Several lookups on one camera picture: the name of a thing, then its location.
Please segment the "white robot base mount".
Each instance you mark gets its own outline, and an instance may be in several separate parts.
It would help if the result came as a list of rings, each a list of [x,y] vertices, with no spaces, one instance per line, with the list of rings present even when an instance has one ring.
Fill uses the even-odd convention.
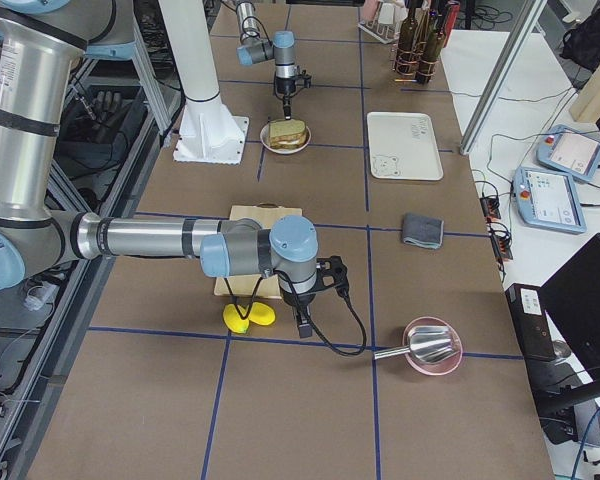
[[[201,103],[188,100],[173,158],[177,162],[239,164],[248,129],[249,118],[232,115],[219,97]]]

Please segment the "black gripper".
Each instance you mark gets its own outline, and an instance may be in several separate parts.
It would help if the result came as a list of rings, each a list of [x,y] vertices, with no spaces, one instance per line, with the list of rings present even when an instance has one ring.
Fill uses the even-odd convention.
[[[313,294],[294,295],[290,292],[283,293],[284,302],[291,307],[294,319],[296,320],[298,334],[301,339],[312,336],[312,326],[309,324],[309,305],[314,300]]]
[[[283,114],[286,120],[291,119],[291,99],[296,93],[294,78],[274,78],[274,95],[282,102]]]

